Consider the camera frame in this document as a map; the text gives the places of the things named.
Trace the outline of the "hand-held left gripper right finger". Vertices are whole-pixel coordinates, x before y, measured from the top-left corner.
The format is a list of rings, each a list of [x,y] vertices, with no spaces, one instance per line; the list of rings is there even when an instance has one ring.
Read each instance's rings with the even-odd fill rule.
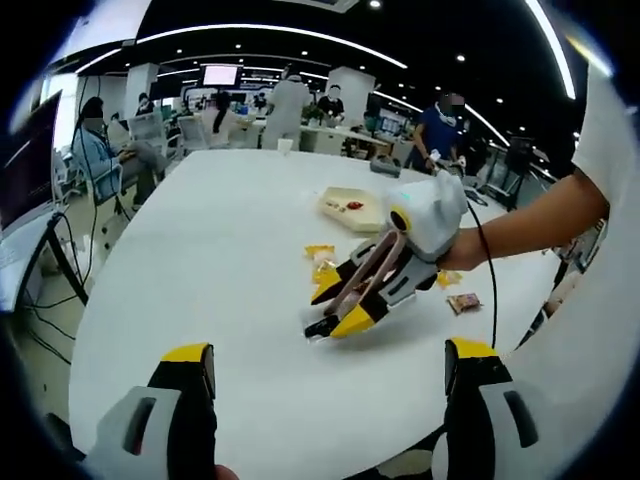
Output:
[[[534,417],[487,344],[445,342],[444,428],[448,479],[505,479],[507,461],[539,441]]]

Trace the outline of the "person's right hand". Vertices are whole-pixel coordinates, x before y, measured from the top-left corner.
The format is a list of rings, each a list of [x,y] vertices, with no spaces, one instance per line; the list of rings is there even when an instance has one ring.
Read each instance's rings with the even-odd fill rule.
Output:
[[[438,260],[438,267],[448,271],[471,271],[486,260],[478,228],[461,229],[449,250]]]

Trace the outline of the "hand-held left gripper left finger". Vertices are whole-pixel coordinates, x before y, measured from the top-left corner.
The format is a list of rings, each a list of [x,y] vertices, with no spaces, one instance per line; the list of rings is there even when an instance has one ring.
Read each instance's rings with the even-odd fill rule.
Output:
[[[176,348],[102,417],[84,468],[95,479],[215,479],[214,349]]]

